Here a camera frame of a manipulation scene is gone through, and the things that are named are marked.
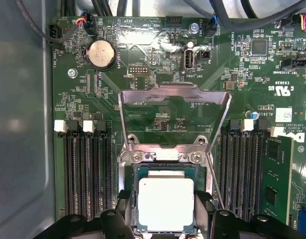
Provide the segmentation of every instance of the barcode label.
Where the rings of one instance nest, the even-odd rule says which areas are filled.
[[[292,108],[276,108],[276,123],[292,122]]]

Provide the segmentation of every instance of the motherboard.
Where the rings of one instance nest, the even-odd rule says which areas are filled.
[[[66,32],[76,19],[56,18],[50,29]],[[231,95],[211,149],[219,190],[205,167],[167,170],[185,168],[195,190],[212,192],[215,201],[221,194],[224,207],[246,221],[263,213],[296,230],[305,227],[306,34],[277,23],[228,33],[212,21],[93,17],[87,29],[80,25],[54,46],[54,120],[65,122],[54,137],[58,219],[82,214],[90,220],[116,206],[123,125],[130,141],[164,147],[211,137],[221,112],[216,105],[180,96],[119,102],[121,91],[149,94],[162,84],[192,83],[201,92]],[[125,189],[136,188],[133,178],[143,174],[143,165],[126,168]]]

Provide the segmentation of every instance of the blue connector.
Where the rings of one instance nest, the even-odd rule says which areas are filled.
[[[306,236],[306,210],[299,211],[298,231]]]

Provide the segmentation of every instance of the internal usb port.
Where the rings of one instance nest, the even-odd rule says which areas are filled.
[[[185,69],[192,69],[195,64],[194,52],[190,49],[184,51],[184,60],[183,60]]]

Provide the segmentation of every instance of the black cable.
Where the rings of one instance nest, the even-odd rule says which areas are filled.
[[[127,0],[119,0],[117,4],[116,16],[126,15]]]
[[[99,0],[92,0],[95,12],[97,13],[98,16],[105,16],[105,13],[102,9],[102,5]]]
[[[68,16],[76,16],[75,0],[67,0]]]
[[[65,33],[65,35],[61,38],[53,38],[48,36],[47,34],[45,34],[43,31],[41,31],[39,29],[39,27],[34,23],[34,21],[32,20],[32,18],[30,17],[27,9],[25,8],[22,0],[15,0],[23,17],[29,22],[31,28],[37,32],[41,37],[45,38],[47,41],[53,42],[53,43],[62,43],[65,42],[66,40],[68,40],[73,33],[75,32],[76,29],[78,29],[78,25],[74,24],[72,27],[70,27],[70,29],[67,31],[67,33]]]
[[[103,10],[105,12],[105,15],[106,16],[113,16],[111,8],[109,7],[109,4],[108,4],[107,0],[101,0],[101,4],[102,4]]]
[[[60,0],[60,15],[67,15],[67,0]]]
[[[290,14],[296,13],[306,7],[306,0],[301,0],[292,6],[263,19],[251,22],[236,23],[230,21],[222,0],[211,0],[210,3],[216,15],[219,17],[221,24],[231,32],[244,32],[257,29],[271,22],[288,17]]]
[[[256,13],[251,7],[250,0],[240,0],[240,1],[241,1],[242,8],[248,18],[258,18]]]
[[[141,16],[140,0],[133,0],[133,2],[132,2],[132,16],[133,17]]]
[[[192,0],[183,0],[188,6],[190,6],[193,10],[198,12],[200,15],[212,19],[212,14],[203,10],[200,6],[194,3]]]

